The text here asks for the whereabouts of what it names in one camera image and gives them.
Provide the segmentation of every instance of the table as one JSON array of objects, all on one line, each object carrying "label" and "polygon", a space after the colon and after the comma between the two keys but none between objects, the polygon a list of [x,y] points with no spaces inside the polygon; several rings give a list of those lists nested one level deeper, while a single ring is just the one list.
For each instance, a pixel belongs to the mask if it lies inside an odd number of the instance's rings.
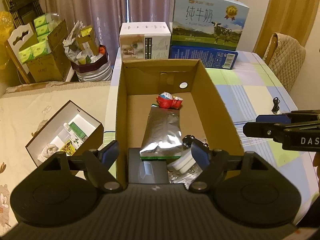
[{"label": "table", "polygon": [[[318,180],[312,166],[314,153],[283,150],[280,143],[267,138],[248,138],[242,132],[246,122],[259,114],[272,114],[273,98],[280,99],[279,113],[297,110],[282,84],[255,53],[238,51],[232,70],[207,68],[234,122],[245,151],[255,151],[281,172],[301,194],[301,207],[295,222],[306,213],[318,193]],[[108,97],[105,120],[104,145],[115,139],[116,101],[121,70],[118,51]],[[115,164],[110,169],[116,174]]]}]

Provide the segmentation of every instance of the yellow bag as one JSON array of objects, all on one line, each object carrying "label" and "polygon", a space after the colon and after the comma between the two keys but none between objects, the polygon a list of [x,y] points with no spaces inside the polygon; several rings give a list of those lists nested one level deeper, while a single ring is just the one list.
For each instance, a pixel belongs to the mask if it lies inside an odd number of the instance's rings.
[{"label": "yellow bag", "polygon": [[0,69],[5,69],[10,60],[4,42],[10,37],[13,30],[11,14],[5,11],[0,12]]}]

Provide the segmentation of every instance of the blue box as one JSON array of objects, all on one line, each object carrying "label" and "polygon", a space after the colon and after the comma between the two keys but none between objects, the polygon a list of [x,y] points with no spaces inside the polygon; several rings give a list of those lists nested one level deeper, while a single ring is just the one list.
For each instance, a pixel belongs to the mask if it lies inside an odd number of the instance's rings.
[{"label": "blue box", "polygon": [[193,46],[171,46],[169,58],[201,59],[208,68],[232,69],[237,51],[201,48]]}]

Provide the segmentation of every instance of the white bucket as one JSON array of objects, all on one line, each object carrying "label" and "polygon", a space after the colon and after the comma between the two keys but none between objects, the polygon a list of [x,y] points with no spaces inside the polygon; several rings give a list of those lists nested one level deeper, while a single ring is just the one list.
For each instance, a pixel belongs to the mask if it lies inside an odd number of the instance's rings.
[{"label": "white bucket", "polygon": [[85,73],[79,73],[76,71],[76,74],[80,82],[86,81],[109,81],[112,77],[112,68],[108,56],[108,62],[102,65],[100,68],[94,71],[89,71]]}]

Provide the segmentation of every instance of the black cable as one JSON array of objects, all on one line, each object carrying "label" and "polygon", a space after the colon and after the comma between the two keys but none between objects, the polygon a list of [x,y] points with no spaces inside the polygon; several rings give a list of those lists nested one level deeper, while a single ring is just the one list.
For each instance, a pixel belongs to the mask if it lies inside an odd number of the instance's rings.
[{"label": "black cable", "polygon": [[274,98],[274,99],[273,99],[273,108],[272,108],[271,111],[272,111],[274,114],[277,114],[278,111],[279,111],[279,109],[280,109],[279,103],[280,103],[279,98]]}]

